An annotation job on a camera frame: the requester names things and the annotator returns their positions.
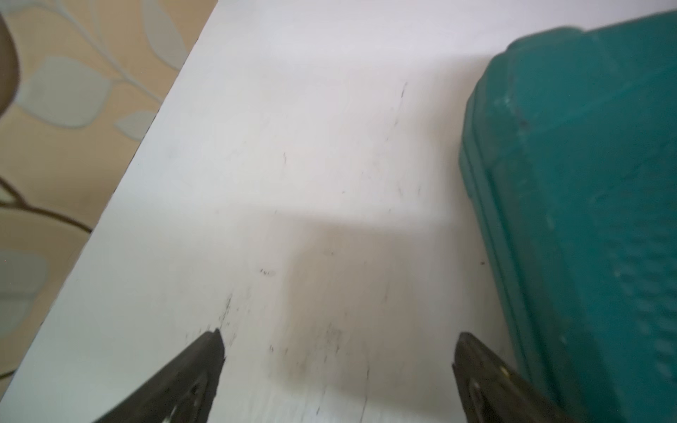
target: table surface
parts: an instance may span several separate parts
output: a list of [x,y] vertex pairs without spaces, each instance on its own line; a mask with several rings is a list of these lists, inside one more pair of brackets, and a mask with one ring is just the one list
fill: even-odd
[[463,422],[459,332],[512,362],[457,166],[468,95],[517,37],[674,6],[221,1],[0,421],[91,422],[220,328],[211,422]]

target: teal toolbox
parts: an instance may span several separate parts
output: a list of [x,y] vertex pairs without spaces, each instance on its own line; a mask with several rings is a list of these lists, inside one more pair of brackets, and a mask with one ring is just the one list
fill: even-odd
[[677,422],[677,12],[512,43],[460,168],[520,373],[581,422]]

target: white table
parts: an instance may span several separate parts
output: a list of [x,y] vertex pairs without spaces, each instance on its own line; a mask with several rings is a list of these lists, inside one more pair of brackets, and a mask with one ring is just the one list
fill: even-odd
[[457,166],[468,95],[521,35],[673,6],[220,2],[0,421],[90,422],[216,327],[211,422],[464,421],[458,333],[512,361]]

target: brown branch pattern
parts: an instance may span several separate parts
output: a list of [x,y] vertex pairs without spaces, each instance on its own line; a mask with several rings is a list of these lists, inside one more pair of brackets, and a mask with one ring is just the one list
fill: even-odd
[[76,228],[81,229],[87,233],[91,233],[92,231],[92,228],[90,228],[89,226],[85,225],[84,223],[78,222],[77,220],[72,219],[68,216],[62,215],[57,212],[53,212],[51,210],[47,210],[46,208],[31,206],[26,201],[24,196],[22,196],[21,193],[15,187],[13,187],[7,180],[5,180],[2,177],[0,177],[0,187],[2,187],[12,197],[14,197],[14,201],[11,203],[0,201],[0,208],[6,208],[10,210],[22,210],[28,213],[34,213],[36,215],[49,217],[50,219],[55,219],[59,222],[75,226]]

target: beige wallpaper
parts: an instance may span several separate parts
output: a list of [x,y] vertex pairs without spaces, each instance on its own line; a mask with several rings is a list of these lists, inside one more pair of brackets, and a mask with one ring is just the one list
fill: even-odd
[[[0,0],[19,63],[0,117],[0,375],[20,363],[216,1]],[[11,58],[0,66],[7,91]]]

